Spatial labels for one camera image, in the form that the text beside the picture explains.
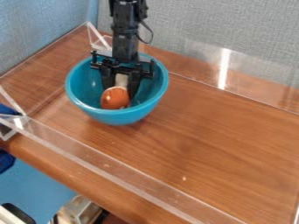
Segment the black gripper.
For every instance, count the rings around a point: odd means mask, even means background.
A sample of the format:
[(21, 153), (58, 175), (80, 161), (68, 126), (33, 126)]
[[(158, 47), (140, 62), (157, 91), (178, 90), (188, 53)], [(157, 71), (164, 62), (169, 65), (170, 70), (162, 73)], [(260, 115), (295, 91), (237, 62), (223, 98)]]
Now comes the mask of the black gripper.
[(134, 98), (140, 86), (141, 78), (152, 79), (154, 77), (154, 59), (142, 55), (137, 56), (137, 60), (124, 62), (112, 57), (112, 52), (90, 52), (89, 67), (101, 72), (102, 89), (112, 88), (116, 83), (116, 75), (128, 76), (128, 93)]

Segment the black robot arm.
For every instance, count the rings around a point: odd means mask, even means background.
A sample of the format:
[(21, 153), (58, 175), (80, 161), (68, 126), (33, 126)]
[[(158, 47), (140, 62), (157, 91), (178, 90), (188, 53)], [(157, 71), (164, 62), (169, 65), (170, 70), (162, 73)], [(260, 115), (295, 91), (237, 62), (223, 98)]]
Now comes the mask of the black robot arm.
[(138, 25), (149, 31), (145, 24), (148, 6), (145, 0), (108, 0), (109, 15), (113, 18), (110, 30), (112, 53), (90, 52), (90, 68), (98, 70), (101, 86), (106, 90), (116, 85), (116, 77), (122, 74), (126, 77), (126, 91), (129, 98), (136, 96), (141, 79), (154, 77), (153, 59), (142, 59), (138, 54), (138, 42), (150, 44), (141, 40), (138, 35)]

